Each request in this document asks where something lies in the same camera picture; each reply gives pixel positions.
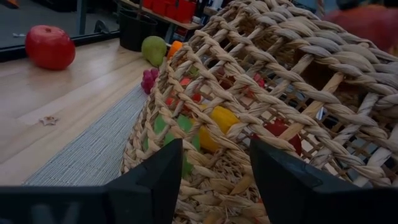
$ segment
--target red apple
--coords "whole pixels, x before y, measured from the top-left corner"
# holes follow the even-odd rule
[[[25,49],[38,67],[63,70],[75,59],[75,44],[58,27],[39,25],[26,35]]]

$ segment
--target woven placemat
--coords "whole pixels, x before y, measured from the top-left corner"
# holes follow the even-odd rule
[[[146,98],[142,88],[135,87],[23,185],[103,185],[115,179],[126,139]]]

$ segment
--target floor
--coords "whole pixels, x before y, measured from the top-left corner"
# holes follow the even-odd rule
[[[32,0],[17,0],[19,9],[9,9],[0,4],[0,47],[23,44],[24,37],[15,34],[26,34],[32,26],[47,24],[65,30],[70,36],[78,35],[77,13],[56,12],[41,6]],[[95,22],[102,20],[110,31],[117,30],[119,25],[115,18],[105,13],[89,13],[86,18],[86,34],[94,32]]]
[[[0,63],[0,185],[20,184],[141,80],[150,65],[113,39],[77,48],[67,70]],[[44,116],[59,118],[43,126]]]

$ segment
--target green pear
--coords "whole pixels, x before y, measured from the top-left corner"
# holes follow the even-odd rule
[[[162,65],[166,51],[166,42],[157,36],[145,38],[141,45],[142,56],[155,67]]]

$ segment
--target yellow pepper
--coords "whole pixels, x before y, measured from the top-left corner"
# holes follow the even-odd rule
[[[235,116],[232,111],[223,108],[222,106],[216,106],[211,112],[210,118],[218,125],[220,130],[226,134],[230,127],[239,122],[239,119]],[[218,143],[214,142],[210,137],[210,134],[206,127],[202,126],[199,130],[200,147],[209,151],[216,152],[219,148]]]

